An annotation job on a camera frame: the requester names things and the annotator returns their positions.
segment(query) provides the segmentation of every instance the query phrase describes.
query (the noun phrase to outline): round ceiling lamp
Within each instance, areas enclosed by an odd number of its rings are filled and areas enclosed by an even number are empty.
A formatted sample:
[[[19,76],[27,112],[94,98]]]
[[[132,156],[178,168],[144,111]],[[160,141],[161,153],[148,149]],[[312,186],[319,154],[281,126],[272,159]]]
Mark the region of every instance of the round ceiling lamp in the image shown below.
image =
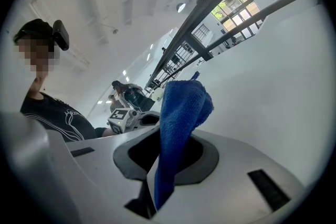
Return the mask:
[[[176,6],[176,10],[178,13],[180,13],[185,7],[185,3],[179,3],[177,6]]]

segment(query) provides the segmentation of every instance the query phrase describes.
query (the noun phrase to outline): microfiber cloth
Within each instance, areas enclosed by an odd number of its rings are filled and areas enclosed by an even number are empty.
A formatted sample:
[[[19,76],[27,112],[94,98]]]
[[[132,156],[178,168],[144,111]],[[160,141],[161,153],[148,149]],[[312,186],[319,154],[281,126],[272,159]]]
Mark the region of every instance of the microfiber cloth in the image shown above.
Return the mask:
[[[205,122],[213,109],[211,97],[199,81],[166,84],[160,115],[161,151],[154,186],[157,210],[174,191],[174,177],[191,132]]]

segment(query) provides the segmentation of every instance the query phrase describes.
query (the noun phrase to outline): black t-shirt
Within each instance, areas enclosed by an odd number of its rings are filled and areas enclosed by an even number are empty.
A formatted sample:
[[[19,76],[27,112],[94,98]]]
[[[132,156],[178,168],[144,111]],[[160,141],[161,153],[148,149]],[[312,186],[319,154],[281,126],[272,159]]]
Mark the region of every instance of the black t-shirt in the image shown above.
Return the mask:
[[[44,93],[43,100],[25,98],[21,113],[37,119],[45,129],[62,134],[65,142],[101,137],[106,128],[94,129],[90,122],[71,106]]]

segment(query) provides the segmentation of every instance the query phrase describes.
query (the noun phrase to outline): black rectangular strip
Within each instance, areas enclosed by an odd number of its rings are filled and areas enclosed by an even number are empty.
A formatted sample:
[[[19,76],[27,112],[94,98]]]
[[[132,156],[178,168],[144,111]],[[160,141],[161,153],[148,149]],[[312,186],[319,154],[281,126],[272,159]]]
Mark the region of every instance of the black rectangular strip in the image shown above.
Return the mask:
[[[85,155],[88,154],[90,152],[95,151],[92,147],[85,147],[85,148],[81,148],[80,150],[75,150],[75,151],[70,151],[70,153],[72,154],[72,156],[78,157],[80,155]]]
[[[260,169],[247,174],[273,211],[289,202],[288,196],[263,170]]]

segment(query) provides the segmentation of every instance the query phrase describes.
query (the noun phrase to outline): black fisheye border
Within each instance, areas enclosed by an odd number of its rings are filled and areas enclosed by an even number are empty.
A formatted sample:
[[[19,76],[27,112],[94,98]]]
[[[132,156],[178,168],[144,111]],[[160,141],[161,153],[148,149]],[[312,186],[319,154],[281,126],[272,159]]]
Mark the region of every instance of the black fisheye border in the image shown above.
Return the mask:
[[[14,0],[2,0],[0,8],[0,25],[2,26],[7,12],[11,9]],[[335,0],[323,0],[330,19],[335,28]],[[313,190],[307,195],[305,200],[290,214],[282,223],[305,223],[311,222],[315,219],[320,221],[327,221],[327,219],[334,218],[333,197],[335,195],[335,160],[336,150],[333,149],[331,158]],[[43,211],[35,204],[31,197],[29,197],[12,172],[9,170],[3,152],[0,152],[1,165],[1,184],[2,184],[2,217],[3,219],[10,218],[11,222],[19,220],[33,220],[34,222],[43,221],[43,223],[53,223]]]

